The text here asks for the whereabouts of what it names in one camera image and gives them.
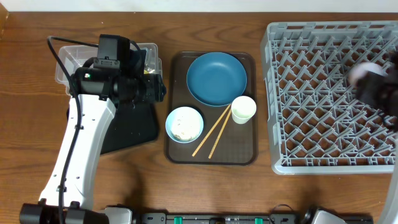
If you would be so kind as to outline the light blue bowl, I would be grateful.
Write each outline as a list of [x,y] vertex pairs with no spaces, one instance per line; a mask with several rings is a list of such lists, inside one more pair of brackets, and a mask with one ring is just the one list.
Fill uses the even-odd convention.
[[165,122],[165,130],[170,139],[178,143],[190,143],[202,133],[204,120],[194,108],[182,106],[174,109]]

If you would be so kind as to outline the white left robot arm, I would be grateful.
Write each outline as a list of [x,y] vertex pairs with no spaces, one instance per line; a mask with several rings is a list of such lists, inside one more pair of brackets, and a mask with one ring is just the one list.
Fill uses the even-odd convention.
[[121,103],[152,104],[166,93],[162,75],[140,68],[80,67],[70,77],[70,110],[62,146],[37,204],[25,203],[20,223],[133,223],[133,211],[93,211],[104,139]]

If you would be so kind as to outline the leftover rice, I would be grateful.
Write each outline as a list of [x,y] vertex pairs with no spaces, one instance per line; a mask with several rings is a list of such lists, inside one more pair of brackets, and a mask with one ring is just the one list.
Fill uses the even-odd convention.
[[200,123],[191,118],[181,116],[172,122],[170,130],[176,140],[189,142],[199,135]]

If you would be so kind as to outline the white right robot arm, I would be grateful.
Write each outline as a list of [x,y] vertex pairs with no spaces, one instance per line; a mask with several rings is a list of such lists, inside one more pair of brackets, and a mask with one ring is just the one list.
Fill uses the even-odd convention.
[[[376,63],[364,62],[351,69],[348,80],[356,87],[355,97],[377,110],[385,128],[397,134],[397,122],[386,123],[387,116],[397,117],[397,52],[390,59],[392,68],[385,73]],[[397,165],[387,193],[379,223],[397,223]]]

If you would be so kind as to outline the white cup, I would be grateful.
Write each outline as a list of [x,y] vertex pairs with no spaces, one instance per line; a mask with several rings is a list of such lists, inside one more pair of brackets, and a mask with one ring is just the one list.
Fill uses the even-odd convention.
[[248,96],[239,96],[231,104],[232,119],[237,124],[247,123],[256,110],[256,102]]

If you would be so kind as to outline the pink cup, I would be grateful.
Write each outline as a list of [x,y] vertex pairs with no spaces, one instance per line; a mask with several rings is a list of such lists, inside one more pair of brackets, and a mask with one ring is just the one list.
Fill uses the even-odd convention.
[[356,86],[358,81],[364,78],[368,73],[375,73],[377,75],[385,77],[382,67],[376,63],[363,62],[354,66],[348,74],[348,81],[350,85]]

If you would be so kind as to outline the dark blue plate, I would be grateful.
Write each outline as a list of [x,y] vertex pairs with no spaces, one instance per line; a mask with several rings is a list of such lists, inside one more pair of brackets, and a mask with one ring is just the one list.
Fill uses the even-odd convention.
[[248,82],[243,64],[231,54],[210,52],[196,58],[187,72],[192,96],[208,106],[225,106],[241,96]]

